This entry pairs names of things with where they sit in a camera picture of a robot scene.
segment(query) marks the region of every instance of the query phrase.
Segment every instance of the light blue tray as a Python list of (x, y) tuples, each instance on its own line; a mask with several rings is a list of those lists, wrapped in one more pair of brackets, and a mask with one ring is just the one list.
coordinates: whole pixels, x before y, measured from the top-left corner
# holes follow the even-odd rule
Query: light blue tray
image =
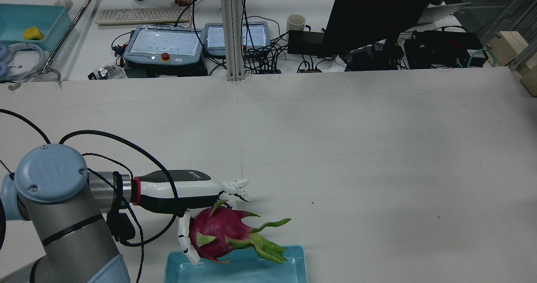
[(303, 247), (285, 247), (288, 261), (283, 264), (259, 258), (251, 247), (220, 258), (232, 259), (228, 264), (202, 259), (194, 265), (182, 251), (174, 251), (168, 255), (164, 283), (307, 283)]
[[(51, 52), (69, 29), (65, 7), (55, 5), (0, 4), (0, 44), (33, 43)], [(26, 40), (24, 31), (37, 26), (44, 40)]]

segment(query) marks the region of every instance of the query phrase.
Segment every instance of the white desk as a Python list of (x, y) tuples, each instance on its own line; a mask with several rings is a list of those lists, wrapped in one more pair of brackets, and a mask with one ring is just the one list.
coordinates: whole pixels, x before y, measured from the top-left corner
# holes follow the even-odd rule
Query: white desk
[[(25, 4), (54, 4), (57, 0), (2, 0), (3, 3), (25, 3)], [(71, 17), (82, 6), (85, 0), (73, 0), (75, 5), (69, 12)], [(248, 16), (261, 16), (274, 19), (280, 24), (281, 32), (285, 32), (287, 17), (290, 14), (298, 13), (306, 18), (307, 24), (311, 25), (313, 31), (320, 31), (326, 27), (332, 4), (334, 0), (247, 0)], [(107, 63), (115, 62), (116, 57), (110, 49), (110, 44), (117, 36), (134, 29), (136, 25), (128, 26), (98, 26), (94, 24), (94, 16), (102, 9), (110, 8), (167, 8), (173, 6), (173, 0), (94, 0), (92, 5), (84, 14), (83, 19), (78, 23), (75, 33), (54, 62), (54, 66), (60, 69), (63, 80), (87, 80), (88, 74)], [(220, 13), (220, 0), (201, 0), (195, 8), (196, 28), (203, 29), (206, 23), (222, 22)], [(259, 18), (251, 18), (252, 21), (263, 21)], [(267, 21), (272, 38), (276, 38), (278, 33), (277, 25), (272, 21)], [(454, 16), (434, 24), (421, 25), (417, 30), (435, 29), (436, 27), (458, 25), (459, 22)], [(404, 38), (401, 36), (399, 44), (403, 44)], [(128, 41), (128, 35), (119, 38), (115, 45)], [(278, 67), (284, 73), (295, 73), (302, 61), (299, 55), (280, 55)], [(207, 61), (209, 71), (214, 64)], [(336, 62), (323, 62), (319, 65), (322, 71), (343, 71), (345, 65), (340, 60)], [(214, 75), (225, 75), (226, 71), (219, 69)]]
[[(310, 283), (534, 283), (537, 106), (507, 68), (163, 78), (0, 86), (57, 142), (74, 130), (119, 134), (170, 169), (249, 178), (259, 225), (305, 247)], [(10, 168), (42, 139), (0, 117)], [(81, 152), (155, 168), (131, 149), (83, 136)], [(88, 159), (97, 170), (117, 170)], [(167, 216), (137, 209), (153, 235)], [(162, 281), (171, 229), (146, 247), (142, 282)], [(119, 246), (131, 278), (139, 252)], [(0, 277), (43, 254), (31, 223), (9, 222)]]

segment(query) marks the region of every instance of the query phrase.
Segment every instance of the metal pole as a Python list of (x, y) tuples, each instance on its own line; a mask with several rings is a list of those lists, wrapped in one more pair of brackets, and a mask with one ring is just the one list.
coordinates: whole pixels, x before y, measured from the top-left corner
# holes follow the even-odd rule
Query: metal pole
[(65, 34), (61, 38), (61, 40), (58, 43), (58, 45), (56, 45), (56, 48), (54, 48), (54, 50), (52, 51), (52, 53), (48, 57), (46, 63), (44, 64), (42, 72), (40, 72), (40, 74), (47, 74), (52, 70), (52, 67), (51, 67), (52, 62), (54, 62), (54, 59), (56, 58), (56, 55), (62, 49), (63, 45), (65, 44), (65, 41), (67, 41), (67, 38), (69, 38), (69, 35), (71, 35), (71, 32), (75, 28), (76, 24), (78, 23), (78, 21), (80, 20), (80, 18), (84, 14), (84, 12), (86, 12), (86, 9), (88, 8), (88, 6), (89, 6), (91, 1), (92, 0), (86, 0), (86, 2), (82, 6), (82, 8), (78, 12), (78, 14), (76, 15), (75, 19), (73, 19), (73, 23), (71, 23), (71, 26), (69, 27), (69, 29), (67, 29), (67, 31), (65, 32)]
[(244, 79), (242, 48), (242, 0), (220, 0), (226, 43), (228, 80)]

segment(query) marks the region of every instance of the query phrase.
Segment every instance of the white mug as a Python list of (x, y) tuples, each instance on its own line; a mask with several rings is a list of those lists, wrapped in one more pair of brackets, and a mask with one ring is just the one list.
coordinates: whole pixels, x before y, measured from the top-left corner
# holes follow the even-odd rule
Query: white mug
[(303, 31), (305, 27), (305, 18), (299, 14), (292, 14), (287, 17), (286, 31)]

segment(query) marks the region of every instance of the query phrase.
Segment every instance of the laptop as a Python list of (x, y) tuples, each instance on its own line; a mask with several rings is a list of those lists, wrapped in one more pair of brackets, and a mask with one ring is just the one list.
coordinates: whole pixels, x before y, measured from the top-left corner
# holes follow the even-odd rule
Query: laptop
[(418, 21), (418, 25), (435, 23), (436, 21), (443, 19), (445, 16), (453, 14), (457, 10), (464, 8), (464, 6), (468, 6), (469, 4), (470, 3), (458, 3), (450, 5), (429, 6), (424, 10), (420, 21)]

